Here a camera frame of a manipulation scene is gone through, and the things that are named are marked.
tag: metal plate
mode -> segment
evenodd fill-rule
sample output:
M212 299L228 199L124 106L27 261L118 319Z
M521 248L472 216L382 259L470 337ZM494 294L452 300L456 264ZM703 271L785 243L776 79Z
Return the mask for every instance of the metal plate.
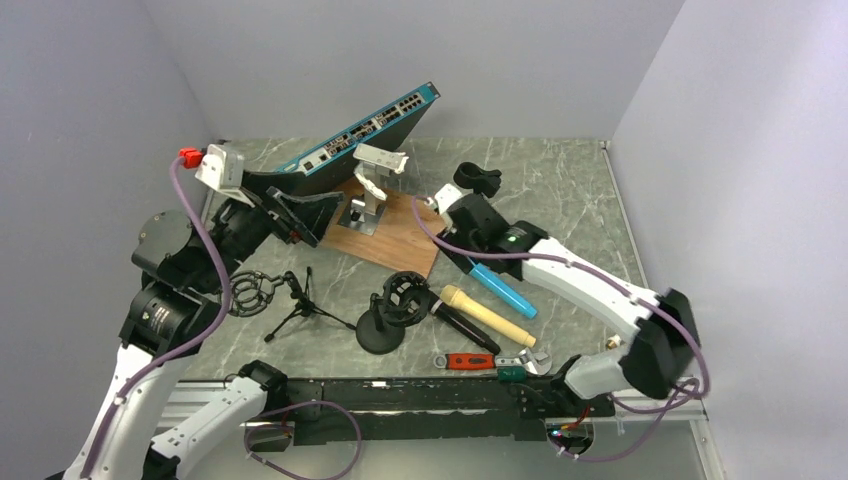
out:
M362 199L361 195L353 197L350 201L345 205L344 211L342 211L342 215L339 218L338 224L342 227L349 228L351 230L356 230L359 233L364 233L365 235L371 236L374 235L374 232L377 231L377 227L380 224L380 218L383 217L383 212L386 211L386 205L380 204L377 207L376 215L368 215L367 213L362 214L362 218L359 221L353 221L350 218L350 204L354 199Z

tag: blue handle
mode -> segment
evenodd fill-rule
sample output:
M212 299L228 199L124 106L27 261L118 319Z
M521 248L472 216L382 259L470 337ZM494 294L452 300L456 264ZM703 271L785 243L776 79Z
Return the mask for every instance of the blue handle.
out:
M510 288L509 285L503 282L485 265L475 263L471 269L471 276L480 281L483 285L491 290L495 295L501 297L501 300L508 303L509 306L518 310L519 313L527 318L536 316L536 309L530 302L524 299L518 292Z

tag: rolling pin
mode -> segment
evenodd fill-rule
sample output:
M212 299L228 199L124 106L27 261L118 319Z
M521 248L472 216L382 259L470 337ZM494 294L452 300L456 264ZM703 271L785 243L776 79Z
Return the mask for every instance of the rolling pin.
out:
M524 345L525 347L536 345L536 338L533 335L530 335L523 328L475 302L465 292L453 285L443 288L442 293L439 294L439 298L448 306L471 315L515 343Z

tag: small tripod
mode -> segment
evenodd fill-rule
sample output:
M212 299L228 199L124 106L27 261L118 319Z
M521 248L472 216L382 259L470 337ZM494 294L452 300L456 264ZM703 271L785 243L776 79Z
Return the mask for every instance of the small tripod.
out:
M286 318L284 318L283 321L280 322L279 325L277 325L277 328L275 328L274 331L272 331L268 335L265 335L265 343L268 343L271 340L273 340L274 336L277 334L277 332L279 332L280 329L283 328L286 325L286 323L288 323L288 321L291 320L292 318L298 317L298 316L306 318L306 317L312 316L313 313L332 318L333 320L336 320L337 322L341 323L342 325L344 325L348 329L356 330L356 327L354 325L352 325L348 322L345 322L341 318L339 318L339 317L337 317L337 316L335 316L331 313L327 313L327 311L325 311L321 307L315 305L315 302L310 300L310 298L309 298L309 284L311 283L311 280L312 280L312 267L306 267L306 289L300 288L300 282L297 281L297 276L295 276L295 274L292 273L291 270L289 270L289 271L287 271L286 273L283 274L282 280L283 280L283 282L285 282L286 285L289 286L289 288L291 288L291 291L292 291L291 298L294 299L294 300L297 300L297 303L295 303L295 305L294 305L294 310L292 310L292 312L290 314L288 314L286 316Z

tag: gray marble surface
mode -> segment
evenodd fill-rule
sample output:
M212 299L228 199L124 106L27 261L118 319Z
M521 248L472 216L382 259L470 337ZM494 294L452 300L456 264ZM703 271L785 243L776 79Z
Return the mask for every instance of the gray marble surface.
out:
M233 142L247 157L248 170L270 171L323 139L261 139ZM608 272L642 285L636 253L627 233L610 172L596 140L528 138L413 138L400 149L410 155L406 172L389 188L434 194L451 181L460 162L503 171L503 185L492 204L509 221L532 222L560 239L569 249ZM213 198L214 212L220 198ZM270 237L244 265L274 276L286 270L305 278L314 271L313 299L325 310L355 323L368 309L391 271L329 248L286 245ZM527 319L465 276L439 254L429 277L435 291L454 284L472 298L510 319L538 338L537 351L553 356L555 367L572 355L600 351L610 332L597 319L568 301L534 285L503 277L539 311ZM407 329L403 345L388 355L362 350L353 332L321 317L289 322L266 344L262 338L292 309L287 290L278 293L265 312L251 318L228 318L203 345L187 373L190 379L222 378L260 359L289 376L388 377L476 375L433 367L441 353L479 352L455 330L435 317ZM519 345L495 334L503 353Z

